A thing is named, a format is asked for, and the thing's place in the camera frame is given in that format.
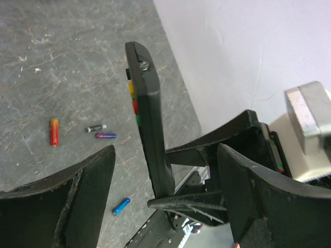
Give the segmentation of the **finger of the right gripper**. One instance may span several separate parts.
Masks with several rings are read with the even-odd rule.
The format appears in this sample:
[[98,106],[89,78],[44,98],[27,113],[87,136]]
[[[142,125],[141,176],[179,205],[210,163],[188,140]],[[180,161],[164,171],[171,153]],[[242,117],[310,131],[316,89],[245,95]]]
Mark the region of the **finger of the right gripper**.
[[223,225],[228,222],[221,190],[156,198],[148,201],[147,206],[187,217],[204,225]]

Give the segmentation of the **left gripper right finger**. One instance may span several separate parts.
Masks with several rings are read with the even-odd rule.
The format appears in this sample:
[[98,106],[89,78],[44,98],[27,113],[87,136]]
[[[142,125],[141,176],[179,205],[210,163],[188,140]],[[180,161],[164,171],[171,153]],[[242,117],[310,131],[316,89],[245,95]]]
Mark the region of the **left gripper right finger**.
[[234,242],[240,247],[330,247],[330,190],[298,182],[218,146]]

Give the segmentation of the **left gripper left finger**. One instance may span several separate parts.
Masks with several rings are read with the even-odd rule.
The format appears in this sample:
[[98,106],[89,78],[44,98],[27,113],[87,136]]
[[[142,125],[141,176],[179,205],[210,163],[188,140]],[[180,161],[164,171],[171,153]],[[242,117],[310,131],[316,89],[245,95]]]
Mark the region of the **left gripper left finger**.
[[80,163],[1,192],[1,247],[96,247],[115,157],[109,145]]

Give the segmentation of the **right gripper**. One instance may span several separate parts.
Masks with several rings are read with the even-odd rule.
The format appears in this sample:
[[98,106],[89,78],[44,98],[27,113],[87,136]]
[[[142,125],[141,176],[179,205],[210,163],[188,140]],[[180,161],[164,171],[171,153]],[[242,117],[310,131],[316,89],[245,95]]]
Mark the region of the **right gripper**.
[[292,178],[287,159],[278,134],[267,124],[258,121],[255,111],[245,110],[234,119],[214,131],[189,143],[166,150],[166,158],[177,165],[209,165],[217,159],[218,144],[226,144],[237,151],[244,151],[255,140],[257,130],[263,135],[270,154],[271,165],[267,167]]

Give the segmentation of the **red orange battery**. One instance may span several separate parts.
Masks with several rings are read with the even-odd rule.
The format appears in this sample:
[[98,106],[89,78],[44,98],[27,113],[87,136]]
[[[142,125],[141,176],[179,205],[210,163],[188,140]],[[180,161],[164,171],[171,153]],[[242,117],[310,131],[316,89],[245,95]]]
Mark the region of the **red orange battery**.
[[50,145],[57,146],[59,144],[59,123],[57,119],[52,119],[50,122]]

